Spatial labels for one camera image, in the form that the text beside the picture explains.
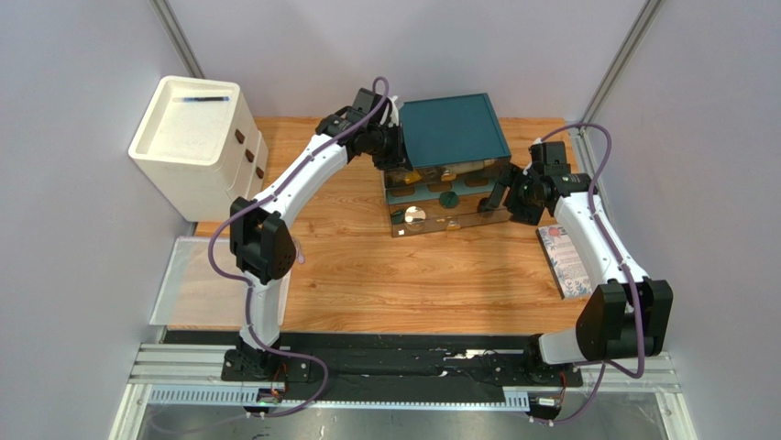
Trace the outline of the dark green round compact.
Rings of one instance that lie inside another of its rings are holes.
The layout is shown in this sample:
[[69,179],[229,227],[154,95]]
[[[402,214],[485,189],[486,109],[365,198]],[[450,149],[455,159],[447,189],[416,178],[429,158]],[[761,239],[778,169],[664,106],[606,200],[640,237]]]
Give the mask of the dark green round compact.
[[456,192],[442,192],[438,197],[439,204],[445,209],[454,209],[460,203],[460,198]]
[[405,211],[397,210],[390,215],[390,221],[393,225],[403,225],[405,222]]

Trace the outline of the gold rim powder jar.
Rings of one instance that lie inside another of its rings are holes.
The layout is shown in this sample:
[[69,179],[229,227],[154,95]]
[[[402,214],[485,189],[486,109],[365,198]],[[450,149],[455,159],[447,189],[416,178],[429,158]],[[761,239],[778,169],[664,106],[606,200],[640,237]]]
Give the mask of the gold rim powder jar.
[[419,206],[410,206],[404,211],[403,224],[409,231],[422,231],[425,227],[427,214]]

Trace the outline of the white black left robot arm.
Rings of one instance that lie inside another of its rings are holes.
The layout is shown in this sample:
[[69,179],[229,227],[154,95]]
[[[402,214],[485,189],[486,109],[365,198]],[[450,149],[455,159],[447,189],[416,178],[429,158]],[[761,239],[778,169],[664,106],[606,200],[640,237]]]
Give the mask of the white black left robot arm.
[[302,153],[274,183],[251,200],[233,201],[226,222],[229,247],[238,279],[247,285],[245,324],[236,348],[225,356],[234,370],[265,379],[281,363],[274,345],[299,256],[291,227],[301,210],[357,156],[369,155],[379,169],[407,164],[396,101],[360,89],[353,104],[319,122]]

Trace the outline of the clear acrylic drawer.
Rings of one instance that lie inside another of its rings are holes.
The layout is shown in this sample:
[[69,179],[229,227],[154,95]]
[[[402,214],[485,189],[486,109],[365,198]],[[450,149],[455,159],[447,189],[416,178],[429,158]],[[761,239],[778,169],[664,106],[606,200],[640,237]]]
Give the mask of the clear acrylic drawer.
[[[509,161],[508,158],[499,158],[428,166],[415,168],[413,170],[397,168],[382,172],[382,176],[386,189],[399,189],[417,184],[453,182],[468,179],[489,179],[498,176]],[[407,171],[419,171],[422,174],[423,179],[412,185],[400,183],[400,177]]]
[[[443,192],[453,191],[460,198],[459,205],[454,209],[443,208],[438,197]],[[390,230],[393,237],[411,237],[443,231],[453,231],[475,226],[503,223],[510,220],[507,209],[500,207],[496,211],[479,213],[478,205],[482,198],[490,195],[488,186],[468,187],[461,183],[412,185],[399,189],[387,189],[385,202],[390,219]],[[412,232],[404,225],[393,225],[391,214],[397,210],[406,210],[410,206],[419,206],[427,214],[425,227],[422,231]]]

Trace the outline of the orange tube white cap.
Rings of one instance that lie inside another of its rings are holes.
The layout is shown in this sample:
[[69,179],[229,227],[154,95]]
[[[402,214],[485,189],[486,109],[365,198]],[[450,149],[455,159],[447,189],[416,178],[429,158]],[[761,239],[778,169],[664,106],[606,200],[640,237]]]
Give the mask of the orange tube white cap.
[[404,185],[412,185],[415,184],[423,179],[422,174],[417,171],[407,171],[404,172],[400,177],[400,183],[403,183]]

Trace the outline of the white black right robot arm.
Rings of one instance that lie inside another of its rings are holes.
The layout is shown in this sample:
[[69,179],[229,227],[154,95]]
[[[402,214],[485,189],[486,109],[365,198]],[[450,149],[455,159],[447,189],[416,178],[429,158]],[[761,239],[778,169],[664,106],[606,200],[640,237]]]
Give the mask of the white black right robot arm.
[[576,323],[537,337],[547,365],[646,358],[663,348],[673,291],[630,255],[603,210],[593,179],[575,173],[561,142],[537,141],[525,168],[508,164],[481,213],[505,209],[516,223],[537,226],[544,213],[560,224],[584,265],[591,294]]

